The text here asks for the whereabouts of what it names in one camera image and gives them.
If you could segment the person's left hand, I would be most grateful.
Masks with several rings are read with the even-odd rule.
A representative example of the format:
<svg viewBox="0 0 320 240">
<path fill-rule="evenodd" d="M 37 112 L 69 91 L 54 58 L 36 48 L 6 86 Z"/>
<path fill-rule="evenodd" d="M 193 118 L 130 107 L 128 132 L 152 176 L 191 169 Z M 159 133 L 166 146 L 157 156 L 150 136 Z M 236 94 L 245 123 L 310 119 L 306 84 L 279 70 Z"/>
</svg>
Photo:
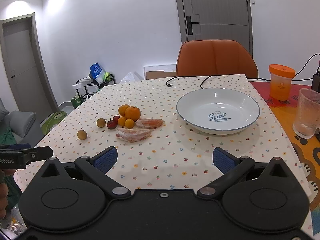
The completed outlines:
<svg viewBox="0 0 320 240">
<path fill-rule="evenodd" d="M 16 170 L 1 170 L 1 184 L 0 184 L 0 217 L 3 219 L 6 215 L 5 208 L 8 205 L 8 187 L 5 183 L 3 183 L 3 179 L 5 176 L 12 176 L 15 174 Z"/>
</svg>

